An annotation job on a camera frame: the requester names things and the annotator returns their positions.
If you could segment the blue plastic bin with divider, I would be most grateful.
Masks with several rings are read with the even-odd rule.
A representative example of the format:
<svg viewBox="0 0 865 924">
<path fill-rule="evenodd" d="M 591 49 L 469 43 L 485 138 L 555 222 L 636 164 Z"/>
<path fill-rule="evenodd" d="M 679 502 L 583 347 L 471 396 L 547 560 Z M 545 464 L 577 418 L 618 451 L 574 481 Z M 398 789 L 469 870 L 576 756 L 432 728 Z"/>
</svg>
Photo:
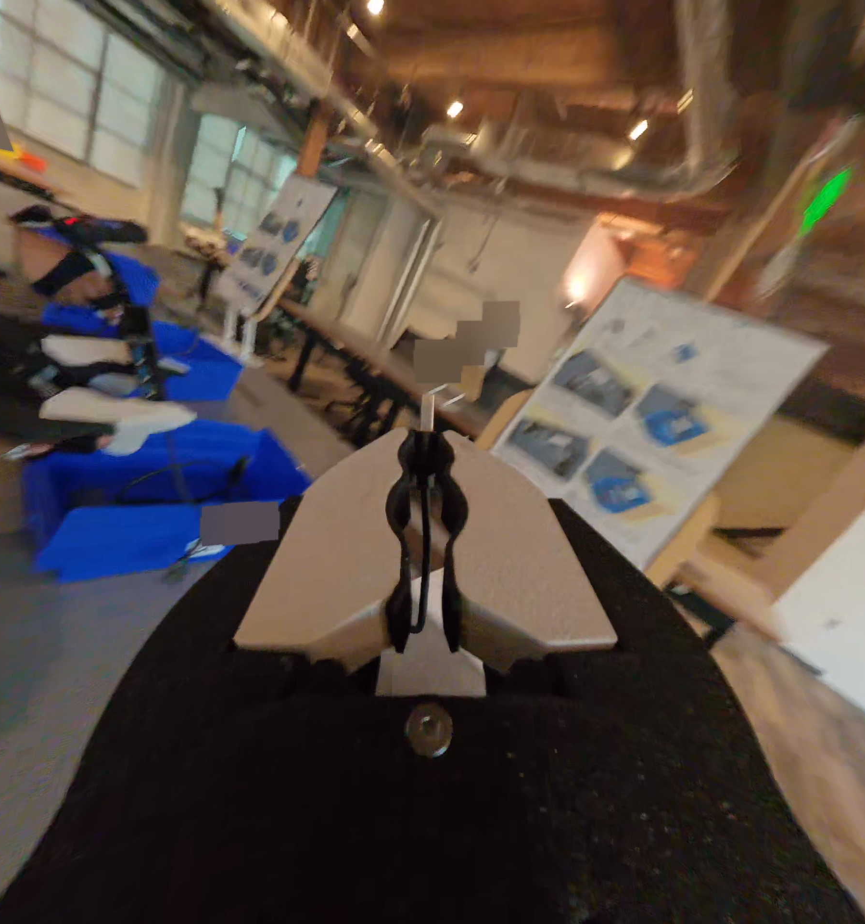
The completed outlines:
<svg viewBox="0 0 865 924">
<path fill-rule="evenodd" d="M 61 583 L 219 560 L 203 543 L 203 512 L 280 504 L 311 484 L 269 431 L 195 421 L 155 434 L 129 456 L 52 454 L 23 469 L 23 513 L 34 566 Z"/>
</svg>

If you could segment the long wooden table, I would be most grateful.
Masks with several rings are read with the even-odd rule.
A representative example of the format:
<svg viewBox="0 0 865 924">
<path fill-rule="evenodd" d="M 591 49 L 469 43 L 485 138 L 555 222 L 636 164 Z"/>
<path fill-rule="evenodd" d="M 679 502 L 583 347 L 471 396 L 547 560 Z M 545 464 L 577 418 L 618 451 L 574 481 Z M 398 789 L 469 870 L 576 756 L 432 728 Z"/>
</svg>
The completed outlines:
<svg viewBox="0 0 865 924">
<path fill-rule="evenodd" d="M 348 363 L 356 364 L 359 375 L 366 380 L 363 390 L 367 401 L 357 427 L 349 437 L 352 445 L 361 448 L 389 433 L 402 410 L 420 411 L 421 399 L 427 389 L 418 382 L 412 366 L 403 356 L 340 321 L 319 317 L 296 302 L 282 298 L 278 307 L 304 332 L 299 358 L 287 381 L 291 393 L 300 392 L 311 354 L 318 345 L 343 356 Z"/>
</svg>

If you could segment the green exit sign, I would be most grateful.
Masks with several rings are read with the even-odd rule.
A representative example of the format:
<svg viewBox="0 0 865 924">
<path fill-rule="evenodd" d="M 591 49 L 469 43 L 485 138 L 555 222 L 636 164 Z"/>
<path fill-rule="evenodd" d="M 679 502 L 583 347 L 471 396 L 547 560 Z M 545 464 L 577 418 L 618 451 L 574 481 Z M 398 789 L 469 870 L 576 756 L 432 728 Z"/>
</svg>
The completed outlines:
<svg viewBox="0 0 865 924">
<path fill-rule="evenodd" d="M 842 198 L 853 176 L 853 168 L 843 167 L 828 179 L 821 180 L 815 191 L 808 193 L 796 226 L 796 238 L 804 239 L 831 212 Z"/>
</svg>

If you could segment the silver ventilation duct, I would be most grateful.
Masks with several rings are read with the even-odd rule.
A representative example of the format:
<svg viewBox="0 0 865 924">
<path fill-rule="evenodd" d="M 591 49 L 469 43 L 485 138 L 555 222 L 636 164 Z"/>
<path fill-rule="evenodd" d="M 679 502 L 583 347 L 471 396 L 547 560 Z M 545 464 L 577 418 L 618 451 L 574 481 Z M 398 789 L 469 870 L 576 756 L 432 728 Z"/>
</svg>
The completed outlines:
<svg viewBox="0 0 865 924">
<path fill-rule="evenodd" d="M 655 203 L 709 193 L 738 159 L 730 142 L 738 99 L 728 79 L 728 5 L 674 7 L 675 84 L 588 92 L 590 104 L 612 103 L 607 112 L 620 117 L 621 127 L 578 127 L 569 93 L 522 90 L 506 119 L 485 115 L 473 131 L 428 127 L 406 161 L 410 177 L 443 185 L 467 173 L 496 184 Z M 626 134 L 642 119 L 649 129 L 633 145 Z"/>
</svg>

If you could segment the large paned window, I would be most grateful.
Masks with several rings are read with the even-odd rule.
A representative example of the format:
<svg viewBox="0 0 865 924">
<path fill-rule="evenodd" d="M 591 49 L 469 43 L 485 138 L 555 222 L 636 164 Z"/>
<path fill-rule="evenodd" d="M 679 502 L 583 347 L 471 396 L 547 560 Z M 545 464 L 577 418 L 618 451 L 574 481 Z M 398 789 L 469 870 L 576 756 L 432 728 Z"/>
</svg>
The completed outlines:
<svg viewBox="0 0 865 924">
<path fill-rule="evenodd" d="M 295 155 L 254 128 L 216 115 L 201 118 L 183 192 L 180 218 L 246 237 L 265 216 L 293 172 Z"/>
<path fill-rule="evenodd" d="M 77 2 L 0 1 L 4 122 L 142 186 L 164 98 L 159 63 Z"/>
</svg>

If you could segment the white cabinet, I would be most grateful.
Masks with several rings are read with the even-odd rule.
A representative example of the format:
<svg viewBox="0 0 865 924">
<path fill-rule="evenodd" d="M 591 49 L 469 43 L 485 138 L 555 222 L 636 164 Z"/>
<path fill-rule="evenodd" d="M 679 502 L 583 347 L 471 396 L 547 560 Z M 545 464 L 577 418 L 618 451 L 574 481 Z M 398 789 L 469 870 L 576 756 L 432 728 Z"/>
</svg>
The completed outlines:
<svg viewBox="0 0 865 924">
<path fill-rule="evenodd" d="M 777 602 L 787 653 L 865 711 L 865 511 Z"/>
</svg>

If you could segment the instruction poster on white stand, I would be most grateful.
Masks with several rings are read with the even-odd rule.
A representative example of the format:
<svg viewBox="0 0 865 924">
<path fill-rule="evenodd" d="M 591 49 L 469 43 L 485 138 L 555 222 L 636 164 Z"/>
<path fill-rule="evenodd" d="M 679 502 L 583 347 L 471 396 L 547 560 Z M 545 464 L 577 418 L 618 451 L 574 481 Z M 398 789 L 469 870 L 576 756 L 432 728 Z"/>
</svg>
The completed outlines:
<svg viewBox="0 0 865 924">
<path fill-rule="evenodd" d="M 507 398 L 484 425 L 475 440 L 476 445 L 484 451 L 492 450 L 533 392 L 532 388 L 526 389 Z M 675 583 L 680 569 L 692 558 L 704 537 L 710 533 L 719 513 L 719 500 L 714 491 L 710 491 L 669 543 L 644 569 L 646 578 L 659 590 Z"/>
</svg>

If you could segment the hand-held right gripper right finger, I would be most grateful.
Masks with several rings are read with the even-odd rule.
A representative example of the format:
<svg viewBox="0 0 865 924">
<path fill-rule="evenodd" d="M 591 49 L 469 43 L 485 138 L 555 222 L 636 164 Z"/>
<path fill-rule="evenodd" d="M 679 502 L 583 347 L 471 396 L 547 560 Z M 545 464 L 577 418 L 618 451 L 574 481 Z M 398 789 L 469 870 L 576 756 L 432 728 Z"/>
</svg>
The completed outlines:
<svg viewBox="0 0 865 924">
<path fill-rule="evenodd" d="M 607 652 L 618 636 L 548 498 L 455 433 L 435 435 L 445 640 L 499 674 L 523 661 Z"/>
</svg>

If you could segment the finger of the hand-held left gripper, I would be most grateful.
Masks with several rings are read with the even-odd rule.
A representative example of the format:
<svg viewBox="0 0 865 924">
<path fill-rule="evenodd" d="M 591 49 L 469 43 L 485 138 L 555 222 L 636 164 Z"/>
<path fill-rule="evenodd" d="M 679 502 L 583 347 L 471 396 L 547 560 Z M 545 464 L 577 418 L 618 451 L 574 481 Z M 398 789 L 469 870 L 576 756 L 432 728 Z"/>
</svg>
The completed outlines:
<svg viewBox="0 0 865 924">
<path fill-rule="evenodd" d="M 41 339 L 42 353 L 64 368 L 111 366 L 132 369 L 134 360 L 126 343 L 109 338 L 49 334 Z"/>
<path fill-rule="evenodd" d="M 110 426 L 110 441 L 103 452 L 110 456 L 131 456 L 149 437 L 181 429 L 194 422 L 197 414 L 176 402 L 114 398 L 91 388 L 70 387 L 46 399 L 39 418 Z"/>
</svg>

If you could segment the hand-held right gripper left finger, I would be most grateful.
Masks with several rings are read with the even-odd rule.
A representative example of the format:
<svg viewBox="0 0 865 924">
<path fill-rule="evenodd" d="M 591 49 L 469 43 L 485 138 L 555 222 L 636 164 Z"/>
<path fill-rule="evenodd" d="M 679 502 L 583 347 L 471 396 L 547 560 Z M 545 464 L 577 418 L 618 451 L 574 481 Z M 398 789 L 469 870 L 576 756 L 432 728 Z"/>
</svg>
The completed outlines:
<svg viewBox="0 0 865 924">
<path fill-rule="evenodd" d="M 385 505 L 407 436 L 392 430 L 302 495 L 235 633 L 239 649 L 360 669 L 391 646 L 382 609 L 400 580 L 401 544 Z"/>
</svg>

